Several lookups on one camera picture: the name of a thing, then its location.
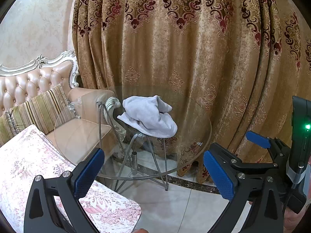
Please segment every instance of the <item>floral wallpaper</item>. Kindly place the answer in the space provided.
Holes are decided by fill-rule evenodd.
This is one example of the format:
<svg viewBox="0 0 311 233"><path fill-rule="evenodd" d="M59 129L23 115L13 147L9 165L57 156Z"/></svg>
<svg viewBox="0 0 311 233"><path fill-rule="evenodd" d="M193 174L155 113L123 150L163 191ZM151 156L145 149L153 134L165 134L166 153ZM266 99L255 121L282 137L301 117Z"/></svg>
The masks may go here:
<svg viewBox="0 0 311 233"><path fill-rule="evenodd" d="M0 64L16 67L67 50L73 0L16 0L0 24Z"/></svg>

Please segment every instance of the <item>carved white sofa frame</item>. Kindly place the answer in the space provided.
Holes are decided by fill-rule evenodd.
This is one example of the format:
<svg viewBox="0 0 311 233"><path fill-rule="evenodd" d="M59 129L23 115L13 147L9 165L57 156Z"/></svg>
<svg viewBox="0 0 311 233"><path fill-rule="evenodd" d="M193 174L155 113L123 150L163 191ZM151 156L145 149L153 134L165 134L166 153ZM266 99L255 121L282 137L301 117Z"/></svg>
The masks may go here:
<svg viewBox="0 0 311 233"><path fill-rule="evenodd" d="M18 67L6 67L0 64L0 76L15 76L23 73L27 73L34 69L39 69L43 67L54 67L62 62L70 61L73 66L69 76L69 86L71 89L79 87L79 83L77 83L77 76L80 75L79 66L77 62L77 57L75 54L75 50L71 49L68 51L62 52L57 58L53 60L49 60L47 57L43 55L37 56L36 59L31 60L29 63L18 66ZM120 101L116 97L110 97L105 102L105 105L108 110L108 114L111 118L111 121L116 129L116 132L119 136L120 141L122 142L125 138L126 131L125 129L113 118L113 111L115 108L119 108L121 106ZM104 115L107 123L110 123L107 117L107 114Z"/></svg>

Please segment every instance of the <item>towel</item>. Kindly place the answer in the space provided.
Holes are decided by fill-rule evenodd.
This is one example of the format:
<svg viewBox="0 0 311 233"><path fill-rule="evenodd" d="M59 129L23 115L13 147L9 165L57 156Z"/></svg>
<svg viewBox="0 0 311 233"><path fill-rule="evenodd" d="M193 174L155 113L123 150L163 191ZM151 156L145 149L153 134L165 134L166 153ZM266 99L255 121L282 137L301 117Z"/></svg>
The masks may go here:
<svg viewBox="0 0 311 233"><path fill-rule="evenodd" d="M173 137L177 125L168 112L172 107L157 95L131 96L123 100L125 111L117 118L140 132L160 138Z"/></svg>

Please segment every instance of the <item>blue gripper pad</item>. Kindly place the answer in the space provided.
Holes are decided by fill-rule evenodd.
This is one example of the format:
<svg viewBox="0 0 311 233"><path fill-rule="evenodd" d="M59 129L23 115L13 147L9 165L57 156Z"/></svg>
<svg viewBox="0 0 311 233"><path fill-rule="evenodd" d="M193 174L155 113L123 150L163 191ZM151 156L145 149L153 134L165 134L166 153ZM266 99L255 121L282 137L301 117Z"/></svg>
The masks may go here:
<svg viewBox="0 0 311 233"><path fill-rule="evenodd" d="M253 142L256 145L259 145L261 148L264 149L270 148L271 146L268 138L263 137L253 131L246 132L246 139Z"/></svg>
<svg viewBox="0 0 311 233"><path fill-rule="evenodd" d="M210 151L206 151L204 153L203 161L204 166L211 175L221 196L224 199L231 201L234 196L234 188L233 183L228 175L225 173Z"/></svg>
<svg viewBox="0 0 311 233"><path fill-rule="evenodd" d="M100 169L105 162L105 153L98 150L89 163L83 168L81 174L74 183L74 196L77 199L83 198L88 193Z"/></svg>

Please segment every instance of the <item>pink floral cushion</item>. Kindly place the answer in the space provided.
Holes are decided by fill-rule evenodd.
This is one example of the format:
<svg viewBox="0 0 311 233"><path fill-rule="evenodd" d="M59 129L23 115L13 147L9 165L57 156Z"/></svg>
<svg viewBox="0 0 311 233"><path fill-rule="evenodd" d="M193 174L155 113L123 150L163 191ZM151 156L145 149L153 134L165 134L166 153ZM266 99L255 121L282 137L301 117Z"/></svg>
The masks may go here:
<svg viewBox="0 0 311 233"><path fill-rule="evenodd" d="M34 125L16 135L0 150L0 209L13 229L22 233L24 212L34 177L40 174L46 179L55 178L65 170L72 171L75 166L63 158ZM55 197L55 201L68 219L60 198ZM141 214L136 202L97 181L94 181L86 197L79 201L101 233L130 233Z"/></svg>

